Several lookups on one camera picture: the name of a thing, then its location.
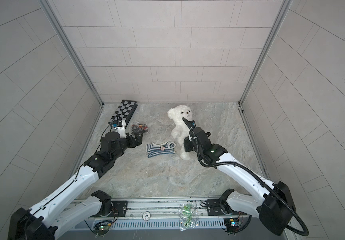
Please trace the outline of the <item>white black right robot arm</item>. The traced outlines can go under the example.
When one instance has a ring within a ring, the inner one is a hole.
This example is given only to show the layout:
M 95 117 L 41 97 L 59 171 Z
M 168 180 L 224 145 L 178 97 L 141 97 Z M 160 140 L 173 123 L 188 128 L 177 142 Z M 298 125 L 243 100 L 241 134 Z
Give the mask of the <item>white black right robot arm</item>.
M 237 161 L 228 150 L 209 140 L 210 133 L 189 122 L 189 136 L 184 139 L 185 151 L 196 152 L 199 163 L 206 168 L 216 168 L 232 177 L 251 195 L 227 190 L 220 197 L 224 213 L 243 212 L 259 218 L 273 234 L 280 236 L 285 229 L 302 236 L 309 231 L 296 213 L 290 190 L 283 182 L 267 180 Z

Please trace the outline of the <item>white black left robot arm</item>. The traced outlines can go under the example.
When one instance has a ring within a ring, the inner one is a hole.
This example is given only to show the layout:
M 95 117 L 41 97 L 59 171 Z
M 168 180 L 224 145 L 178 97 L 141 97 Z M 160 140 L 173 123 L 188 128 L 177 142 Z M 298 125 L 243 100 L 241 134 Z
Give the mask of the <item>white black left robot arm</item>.
M 125 150 L 142 144 L 142 134 L 121 136 L 109 132 L 100 140 L 100 150 L 86 160 L 69 180 L 30 209 L 14 212 L 10 218 L 9 240 L 57 240 L 81 221 L 100 212 L 109 214 L 111 197 L 97 191 L 82 203 L 67 209 L 85 189 L 101 179 Z

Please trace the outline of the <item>blue white striped shirt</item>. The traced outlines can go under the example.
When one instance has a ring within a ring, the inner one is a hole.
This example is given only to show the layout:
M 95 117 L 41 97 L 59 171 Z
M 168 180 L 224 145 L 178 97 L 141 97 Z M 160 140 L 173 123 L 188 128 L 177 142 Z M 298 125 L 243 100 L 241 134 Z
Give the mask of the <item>blue white striped shirt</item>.
M 165 142 L 163 144 L 147 144 L 146 152 L 147 157 L 152 158 L 160 155 L 175 154 L 176 143 L 174 142 Z

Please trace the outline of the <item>white teddy bear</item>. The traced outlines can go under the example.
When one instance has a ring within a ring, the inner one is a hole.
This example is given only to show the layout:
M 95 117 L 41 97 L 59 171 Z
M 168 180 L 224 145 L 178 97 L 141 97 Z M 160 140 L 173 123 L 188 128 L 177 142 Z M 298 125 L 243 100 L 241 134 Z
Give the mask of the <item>white teddy bear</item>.
M 180 157 L 183 160 L 189 160 L 189 154 L 184 148 L 184 139 L 189 135 L 189 129 L 186 126 L 183 118 L 188 121 L 192 121 L 192 111 L 190 107 L 185 105 L 179 105 L 175 108 L 171 108 L 167 111 L 167 116 L 173 120 L 175 127 L 171 132 L 171 136 L 177 141 L 178 145 L 181 147 Z

